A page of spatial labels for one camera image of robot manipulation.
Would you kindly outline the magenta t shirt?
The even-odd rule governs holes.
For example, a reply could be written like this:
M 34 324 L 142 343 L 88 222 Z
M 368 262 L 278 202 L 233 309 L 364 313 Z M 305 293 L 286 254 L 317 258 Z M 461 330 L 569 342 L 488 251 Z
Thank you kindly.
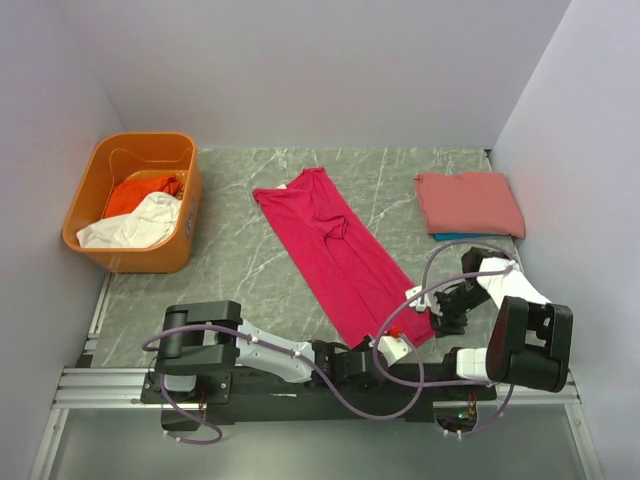
M 322 167 L 253 197 L 346 345 L 375 337 L 415 283 L 351 209 Z

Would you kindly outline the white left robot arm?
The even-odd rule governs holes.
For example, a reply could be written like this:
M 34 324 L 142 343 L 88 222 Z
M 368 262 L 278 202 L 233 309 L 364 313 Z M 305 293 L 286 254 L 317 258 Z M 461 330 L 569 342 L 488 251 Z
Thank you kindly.
M 217 373 L 242 373 L 302 388 L 367 389 L 383 382 L 388 363 L 365 338 L 351 349 L 336 342 L 296 342 L 270 334 L 242 318 L 234 301 L 168 307 L 162 329 L 145 340 L 155 372 L 169 392 L 192 393 Z

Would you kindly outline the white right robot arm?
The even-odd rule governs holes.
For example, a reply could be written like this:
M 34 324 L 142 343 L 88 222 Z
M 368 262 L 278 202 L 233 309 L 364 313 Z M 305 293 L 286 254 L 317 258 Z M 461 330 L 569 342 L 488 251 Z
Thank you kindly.
M 464 279 L 433 294 L 431 316 L 438 337 L 461 335 L 467 313 L 491 301 L 498 314 L 486 347 L 454 348 L 455 375 L 558 392 L 566 384 L 573 312 L 555 304 L 528 281 L 516 260 L 474 246 L 461 259 Z

